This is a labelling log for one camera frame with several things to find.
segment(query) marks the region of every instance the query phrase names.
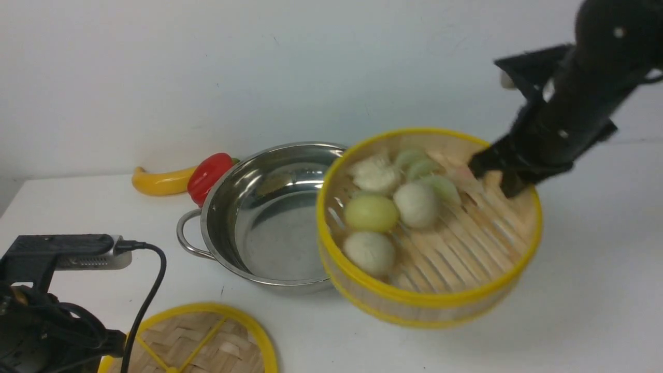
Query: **bamboo steamer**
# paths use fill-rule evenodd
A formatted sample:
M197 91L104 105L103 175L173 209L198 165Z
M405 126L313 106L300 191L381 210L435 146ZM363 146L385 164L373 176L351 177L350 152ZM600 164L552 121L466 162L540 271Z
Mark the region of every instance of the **bamboo steamer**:
M356 193L348 168L387 150L393 157L417 147L444 169L466 165L488 143L446 129L403 129L351 149L328 170L316 218L322 263L336 289L364 312L407 327L440 328L470 321L497 305L517 284L536 252L542 212L534 188L511 200L489 173L482 191L463 192L461 206L445 206L434 228L397 226L389 236L396 265L384 279L354 266L340 249L351 233L343 206Z

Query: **white table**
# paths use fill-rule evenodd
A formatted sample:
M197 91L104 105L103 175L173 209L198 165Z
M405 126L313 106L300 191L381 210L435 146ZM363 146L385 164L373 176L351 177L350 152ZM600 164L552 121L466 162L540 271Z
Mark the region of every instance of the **white table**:
M544 239L522 283L448 331L384 324L335 291L274 295L195 258L174 233L189 197L140 195L129 175L27 182L0 220L0 253L19 234L156 244L168 271L148 316L198 301L241 308L271 335L281 372L663 372L662 166L663 146L603 146L542 185ZM202 246L197 221L186 233ZM135 252L121 271L58 272L50 290L126 331L157 269L153 253Z

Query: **yellow banana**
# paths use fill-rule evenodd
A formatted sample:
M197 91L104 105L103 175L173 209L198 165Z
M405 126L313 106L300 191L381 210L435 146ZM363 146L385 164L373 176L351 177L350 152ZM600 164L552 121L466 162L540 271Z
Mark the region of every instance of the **yellow banana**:
M148 196L168 196L186 192L186 185L198 166L169 173L148 173L142 167L133 170L131 184Z

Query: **bamboo steamer lid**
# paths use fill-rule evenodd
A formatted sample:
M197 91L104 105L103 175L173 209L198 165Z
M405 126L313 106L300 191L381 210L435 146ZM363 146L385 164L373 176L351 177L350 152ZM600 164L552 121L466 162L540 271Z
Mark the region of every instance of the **bamboo steamer lid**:
M106 356L99 373L119 373ZM276 355L261 326L244 312L216 303L169 309L143 321L129 373L276 373Z

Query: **pot handle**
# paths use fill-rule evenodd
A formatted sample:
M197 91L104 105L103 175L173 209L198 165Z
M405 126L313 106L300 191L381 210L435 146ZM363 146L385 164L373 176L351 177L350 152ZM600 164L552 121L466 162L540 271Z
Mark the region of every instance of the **pot handle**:
M210 254L210 252L194 247L189 243L189 241L186 240L186 237L184 237L184 225L186 224L186 222L195 218L196 216L200 216L201 213L202 210L197 208L182 215L180 221L177 222L177 229L176 229L177 240L180 242L182 248L184 248L189 254L200 256L201 258L205 259L216 260L214 256Z

